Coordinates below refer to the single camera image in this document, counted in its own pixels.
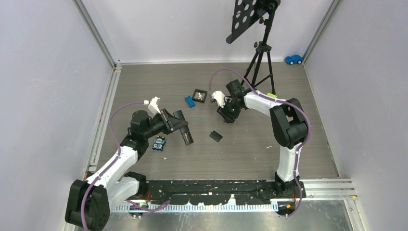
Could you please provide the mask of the silver black AAA battery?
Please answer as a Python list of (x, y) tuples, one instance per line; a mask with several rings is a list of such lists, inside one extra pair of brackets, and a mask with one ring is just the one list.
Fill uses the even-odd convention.
[(184, 137), (184, 142), (185, 142), (185, 144), (186, 145), (189, 145), (189, 139), (188, 139), (188, 135), (187, 135), (187, 133), (184, 133), (184, 135), (183, 135)]

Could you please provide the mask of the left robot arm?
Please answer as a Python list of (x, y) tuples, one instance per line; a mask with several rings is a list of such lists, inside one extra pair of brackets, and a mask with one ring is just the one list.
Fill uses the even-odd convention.
[(71, 184), (65, 221), (83, 230), (101, 231), (111, 212), (128, 198), (144, 198), (148, 191), (146, 177), (129, 168), (144, 155), (149, 138), (177, 130), (184, 135), (186, 145), (193, 142), (188, 121), (181, 110), (170, 114), (161, 109), (154, 116), (149, 116), (145, 110), (135, 111), (115, 154), (96, 173)]

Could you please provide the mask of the black battery cover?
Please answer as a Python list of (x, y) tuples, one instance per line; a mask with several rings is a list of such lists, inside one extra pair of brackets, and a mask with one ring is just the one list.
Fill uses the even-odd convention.
[(218, 132), (216, 132), (215, 130), (213, 130), (213, 131), (210, 133), (209, 137), (212, 138), (212, 139), (213, 139), (214, 141), (216, 141), (216, 142), (220, 142), (220, 141), (222, 140), (222, 138), (223, 138), (223, 136), (220, 135), (220, 134), (219, 134)]

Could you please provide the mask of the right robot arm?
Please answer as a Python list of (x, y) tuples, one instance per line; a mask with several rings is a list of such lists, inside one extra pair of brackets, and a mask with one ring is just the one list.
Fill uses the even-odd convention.
[(226, 88), (228, 95), (221, 91), (211, 94), (218, 105), (217, 112), (226, 123), (235, 122), (242, 109), (256, 110), (270, 117), (274, 138), (280, 146), (272, 189), (276, 195), (288, 197), (300, 184), (300, 152), (311, 131), (300, 102), (296, 98), (282, 100), (255, 89), (245, 89), (239, 80), (228, 83)]

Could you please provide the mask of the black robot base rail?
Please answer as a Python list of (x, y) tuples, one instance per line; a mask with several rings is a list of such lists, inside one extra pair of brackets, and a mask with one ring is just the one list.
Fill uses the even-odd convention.
[(156, 205), (225, 205), (231, 199), (237, 205), (266, 205), (271, 199), (306, 197), (303, 182), (294, 180), (147, 180), (142, 174), (131, 173), (141, 180), (141, 188), (130, 196)]

